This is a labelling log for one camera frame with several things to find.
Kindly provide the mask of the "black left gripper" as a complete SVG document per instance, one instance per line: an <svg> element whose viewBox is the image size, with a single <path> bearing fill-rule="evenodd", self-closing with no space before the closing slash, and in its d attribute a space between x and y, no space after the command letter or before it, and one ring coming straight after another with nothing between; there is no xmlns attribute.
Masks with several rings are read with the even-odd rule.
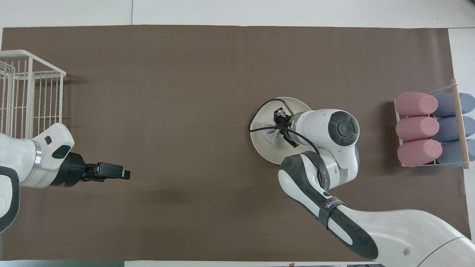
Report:
<svg viewBox="0 0 475 267"><path fill-rule="evenodd" d="M69 153L50 186L72 187L80 181L87 181L85 175L91 174L94 167L98 177L130 179L131 171L125 170L122 165L105 162L86 164L80 154Z"/></svg>

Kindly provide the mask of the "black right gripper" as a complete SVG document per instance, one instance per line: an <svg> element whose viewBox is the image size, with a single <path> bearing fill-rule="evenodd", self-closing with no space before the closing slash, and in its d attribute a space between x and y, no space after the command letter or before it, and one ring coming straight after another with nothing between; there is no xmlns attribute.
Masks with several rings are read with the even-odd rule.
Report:
<svg viewBox="0 0 475 267"><path fill-rule="evenodd" d="M278 108L273 113L273 120L275 121L275 127L277 127L278 130L280 130L280 134L283 135L284 140L288 142L292 147L296 148L299 146L299 144L294 142L290 138L288 131L281 129L281 128L288 129L290 119L291 119L291 116L287 116L284 108Z"/></svg>

